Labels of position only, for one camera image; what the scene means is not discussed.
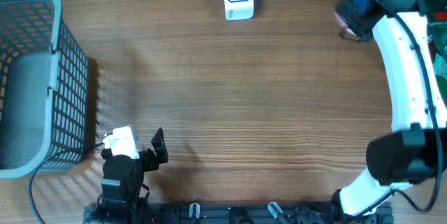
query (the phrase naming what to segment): basket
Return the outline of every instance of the basket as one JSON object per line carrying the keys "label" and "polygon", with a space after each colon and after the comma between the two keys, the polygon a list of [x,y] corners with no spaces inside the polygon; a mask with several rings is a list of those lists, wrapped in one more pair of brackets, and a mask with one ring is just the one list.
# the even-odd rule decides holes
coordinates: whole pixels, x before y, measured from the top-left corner
{"label": "basket", "polygon": [[[0,0],[0,179],[85,145],[89,65],[62,20],[61,0]],[[74,151],[42,170],[67,170]]]}

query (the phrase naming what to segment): wooden table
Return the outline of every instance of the wooden table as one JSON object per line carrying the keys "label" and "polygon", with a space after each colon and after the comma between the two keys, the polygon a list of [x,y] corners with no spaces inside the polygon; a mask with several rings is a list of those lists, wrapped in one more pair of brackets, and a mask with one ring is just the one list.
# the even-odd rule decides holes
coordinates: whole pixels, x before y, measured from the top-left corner
{"label": "wooden table", "polygon": [[[89,141],[135,124],[143,149],[163,127],[170,160],[146,174],[150,202],[330,199],[391,120],[380,51],[339,38],[338,1],[255,0],[253,19],[227,22],[222,0],[63,0],[91,57]],[[38,175],[48,223],[80,222],[101,192],[100,152]],[[36,222],[27,182],[0,181],[0,223]],[[430,215],[395,197],[396,223],[445,223],[446,185]],[[426,204],[431,190],[409,193]]]}

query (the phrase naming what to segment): wood grain surface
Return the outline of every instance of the wood grain surface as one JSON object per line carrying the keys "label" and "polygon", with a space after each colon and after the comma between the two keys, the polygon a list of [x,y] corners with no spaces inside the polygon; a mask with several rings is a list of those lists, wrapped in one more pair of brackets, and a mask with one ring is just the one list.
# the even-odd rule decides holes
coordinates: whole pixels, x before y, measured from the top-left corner
{"label": "wood grain surface", "polygon": [[[170,160],[146,174],[150,202],[329,200],[391,124],[380,51],[339,38],[338,1],[255,0],[253,19],[227,22],[222,0],[63,0],[90,57],[88,140],[135,124],[143,149],[163,127]],[[48,223],[82,220],[100,152],[37,176]],[[0,223],[36,222],[27,183],[0,181]],[[409,194],[426,204],[432,184]],[[427,215],[393,198],[396,223],[445,223],[446,185]]]}

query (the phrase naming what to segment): basket bottom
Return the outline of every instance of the basket bottom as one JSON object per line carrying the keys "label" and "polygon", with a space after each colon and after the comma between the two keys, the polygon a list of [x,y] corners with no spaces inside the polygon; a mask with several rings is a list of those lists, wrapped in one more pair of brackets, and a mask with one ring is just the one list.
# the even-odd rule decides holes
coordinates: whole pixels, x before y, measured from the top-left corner
{"label": "basket bottom", "polygon": [[43,143],[51,57],[33,52],[11,62],[0,122],[0,170],[27,164]]}

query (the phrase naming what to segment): perforated basket side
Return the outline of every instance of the perforated basket side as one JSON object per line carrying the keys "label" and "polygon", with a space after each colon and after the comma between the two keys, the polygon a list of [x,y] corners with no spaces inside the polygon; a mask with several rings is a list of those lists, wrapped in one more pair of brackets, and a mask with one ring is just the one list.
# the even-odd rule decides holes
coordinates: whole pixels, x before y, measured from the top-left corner
{"label": "perforated basket side", "polygon": [[[48,155],[85,145],[87,118],[88,61],[65,22],[61,23],[59,63],[54,91],[52,141]],[[66,170],[82,158],[70,152],[49,162],[46,170]]]}

